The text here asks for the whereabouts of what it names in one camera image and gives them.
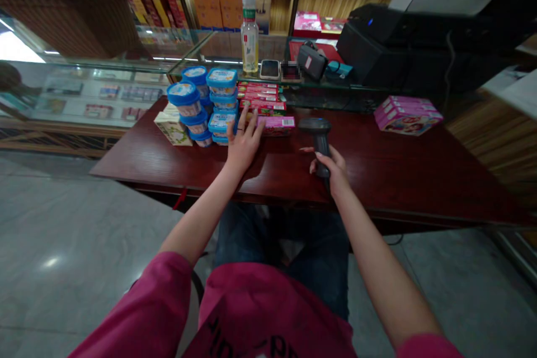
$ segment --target wooden desk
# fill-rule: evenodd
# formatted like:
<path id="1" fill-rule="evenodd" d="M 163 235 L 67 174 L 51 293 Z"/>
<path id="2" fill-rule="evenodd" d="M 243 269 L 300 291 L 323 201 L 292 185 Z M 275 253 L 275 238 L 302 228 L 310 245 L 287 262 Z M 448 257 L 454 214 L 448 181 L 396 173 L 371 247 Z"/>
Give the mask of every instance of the wooden desk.
<path id="1" fill-rule="evenodd" d="M 162 97 L 92 169 L 174 205 L 183 188 L 199 196 L 221 170 L 227 147 L 173 147 L 153 119 Z M 384 233 L 516 225 L 526 221 L 511 195 L 444 127 L 421 137 L 379 131 L 371 115 L 290 109 L 296 120 L 324 117 L 329 142 L 347 161 L 350 184 Z M 312 155 L 298 152 L 312 137 L 263 138 L 234 199 L 333 209 L 315 175 Z"/>

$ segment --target right hand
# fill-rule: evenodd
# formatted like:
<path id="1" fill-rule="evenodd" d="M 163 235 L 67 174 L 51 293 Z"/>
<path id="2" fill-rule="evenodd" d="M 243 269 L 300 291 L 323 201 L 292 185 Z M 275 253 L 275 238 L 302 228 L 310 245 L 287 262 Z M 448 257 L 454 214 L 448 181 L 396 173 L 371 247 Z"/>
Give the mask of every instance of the right hand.
<path id="1" fill-rule="evenodd" d="M 341 194 L 347 190 L 351 190 L 351 185 L 347 177 L 347 164 L 337 149 L 329 145 L 332 158 L 325 156 L 319 152 L 315 152 L 313 147 L 301 148 L 303 152 L 315 152 L 317 159 L 314 159 L 309 166 L 309 173 L 314 173 L 317 170 L 317 163 L 321 162 L 330 170 L 330 193 L 332 197 Z"/>

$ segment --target plastic tub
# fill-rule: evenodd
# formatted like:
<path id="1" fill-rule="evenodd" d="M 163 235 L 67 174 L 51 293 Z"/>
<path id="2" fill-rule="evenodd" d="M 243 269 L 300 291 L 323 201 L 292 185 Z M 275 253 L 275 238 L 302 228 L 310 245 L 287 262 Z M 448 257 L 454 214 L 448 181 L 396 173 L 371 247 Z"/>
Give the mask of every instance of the plastic tub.
<path id="1" fill-rule="evenodd" d="M 168 101 L 177 107 L 181 116 L 196 116 L 201 112 L 200 92 L 189 82 L 172 84 L 166 90 Z"/>
<path id="2" fill-rule="evenodd" d="M 225 145 L 226 147 L 229 145 L 229 140 L 227 137 L 218 137 L 214 135 L 214 133 L 213 133 L 213 141 L 217 143 L 218 145 Z"/>
<path id="3" fill-rule="evenodd" d="M 206 130 L 203 133 L 192 133 L 190 132 L 190 138 L 197 142 L 200 147 L 208 147 L 213 143 L 213 135 L 210 131 Z"/>
<path id="4" fill-rule="evenodd" d="M 214 68 L 207 76 L 207 85 L 212 93 L 231 96 L 237 85 L 237 71 Z"/>
<path id="5" fill-rule="evenodd" d="M 211 99 L 209 97 L 207 98 L 200 98 L 200 103 L 205 108 L 205 112 L 207 112 L 207 116 L 210 116 L 213 113 L 213 103 L 211 102 Z"/>
<path id="6" fill-rule="evenodd" d="M 209 87 L 207 86 L 207 69 L 203 66 L 194 66 L 184 69 L 181 73 L 184 81 L 191 82 L 200 92 L 200 96 L 205 98 L 209 95 Z"/>
<path id="7" fill-rule="evenodd" d="M 213 113 L 211 119 L 209 119 L 209 131 L 213 136 L 227 138 L 228 123 L 235 120 L 236 114 L 234 112 L 222 111 L 219 113 Z"/>
<path id="8" fill-rule="evenodd" d="M 233 111 L 237 108 L 237 94 L 238 91 L 235 90 L 235 93 L 231 96 L 227 95 L 217 95 L 211 92 L 209 98 L 214 103 L 214 107 L 221 110 Z"/>
<path id="9" fill-rule="evenodd" d="M 183 116 L 180 114 L 179 120 L 194 134 L 201 134 L 208 129 L 205 109 L 202 109 L 196 116 Z"/>

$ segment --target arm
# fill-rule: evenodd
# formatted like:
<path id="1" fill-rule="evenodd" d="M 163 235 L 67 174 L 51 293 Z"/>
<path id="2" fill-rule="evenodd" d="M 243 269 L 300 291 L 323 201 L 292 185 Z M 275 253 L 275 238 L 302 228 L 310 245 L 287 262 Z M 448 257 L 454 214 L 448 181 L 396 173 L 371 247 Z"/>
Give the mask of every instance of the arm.
<path id="1" fill-rule="evenodd" d="M 162 243 L 160 252 L 176 252 L 189 261 L 192 267 L 203 253 L 226 204 L 235 193 L 246 169 L 250 166 L 259 147 L 265 122 L 255 128 L 257 110 L 252 124 L 244 129 L 248 108 L 239 119 L 237 135 L 233 135 L 234 122 L 228 125 L 228 159 L 209 188 L 181 218 Z"/>
<path id="2" fill-rule="evenodd" d="M 347 179 L 345 160 L 330 146 L 332 158 L 315 153 L 330 169 L 331 193 L 351 242 L 369 298 L 397 349 L 420 333 L 442 335 L 427 302 L 371 222 Z M 315 171 L 312 162 L 310 173 Z"/>

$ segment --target left hand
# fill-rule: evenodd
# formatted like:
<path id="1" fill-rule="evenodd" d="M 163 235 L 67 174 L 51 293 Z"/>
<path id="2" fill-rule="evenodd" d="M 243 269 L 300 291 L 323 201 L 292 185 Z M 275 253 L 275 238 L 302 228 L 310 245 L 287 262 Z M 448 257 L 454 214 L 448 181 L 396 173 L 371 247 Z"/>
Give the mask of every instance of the left hand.
<path id="1" fill-rule="evenodd" d="M 246 115 L 248 114 L 248 107 L 242 110 L 239 124 L 237 126 L 237 134 L 233 134 L 233 127 L 235 121 L 228 125 L 228 160 L 226 165 L 229 166 L 236 173 L 244 175 L 248 167 L 253 161 L 253 157 L 256 154 L 259 147 L 259 141 L 261 133 L 265 127 L 265 121 L 262 120 L 256 127 L 257 122 L 257 109 L 254 110 L 253 116 L 250 118 L 248 127 L 246 128 Z"/>

